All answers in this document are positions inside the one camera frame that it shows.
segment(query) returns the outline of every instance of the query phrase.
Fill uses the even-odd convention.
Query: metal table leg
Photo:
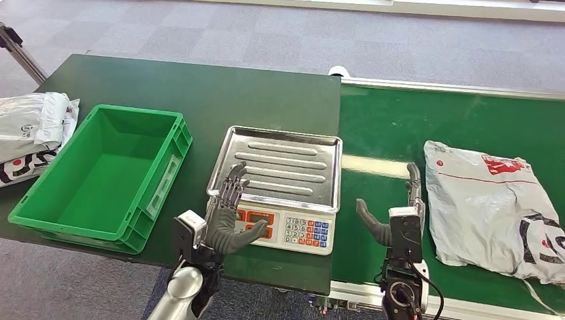
[[[24,68],[24,70],[37,82],[42,84],[47,76],[45,71],[35,62],[30,54],[23,48],[22,39],[10,27],[0,22],[0,48],[5,48],[10,55]]]

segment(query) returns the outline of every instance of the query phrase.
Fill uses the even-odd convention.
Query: white plastic bag
[[[565,233],[525,160],[433,141],[424,153],[430,232],[440,261],[565,283]]]
[[[65,117],[63,118],[63,140],[58,148],[31,153],[0,163],[0,188],[26,181],[42,174],[46,170],[47,166],[70,140],[77,128],[79,102],[80,100],[78,99],[71,101],[65,112]]]
[[[0,99],[0,163],[56,149],[71,102],[64,93],[32,93]]]

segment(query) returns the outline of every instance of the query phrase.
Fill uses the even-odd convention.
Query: crate handle
[[[177,167],[179,166],[180,162],[181,160],[179,158],[175,157],[175,155],[171,155],[171,160],[169,160],[169,165],[167,165],[165,174],[161,178],[161,182],[159,182],[159,186],[157,187],[155,194],[153,195],[151,201],[149,201],[149,204],[147,205],[147,212],[149,213],[151,219],[154,219],[155,215],[157,215],[157,212],[159,212],[159,209],[161,208],[161,205],[165,200],[165,195],[167,194],[167,190],[169,189],[171,183],[173,182],[175,171],[177,170]]]

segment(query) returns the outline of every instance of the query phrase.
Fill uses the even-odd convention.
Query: digital scale
[[[218,195],[224,178],[247,162],[245,188],[237,207],[235,232],[268,222],[253,245],[328,255],[340,204],[342,141],[309,135],[233,126],[228,129],[208,195]]]

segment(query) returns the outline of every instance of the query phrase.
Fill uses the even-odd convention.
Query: gray carpet
[[[565,27],[553,23],[143,0],[3,0],[0,21],[48,73],[86,53],[307,73],[344,65],[357,77],[565,92]],[[36,87],[0,50],[0,97]],[[0,240],[0,320],[139,319],[160,296],[158,274]],[[238,304],[243,297],[251,307]],[[266,311],[317,317],[301,294],[225,281],[207,319],[268,319]]]
[[[162,269],[142,320],[147,319],[166,290],[170,270]],[[362,310],[360,313],[347,310],[331,310],[326,315],[309,306],[306,295],[289,291],[281,293],[262,285],[251,285],[223,279],[221,291],[214,296],[213,304],[201,317],[202,320],[384,320],[384,314]]]

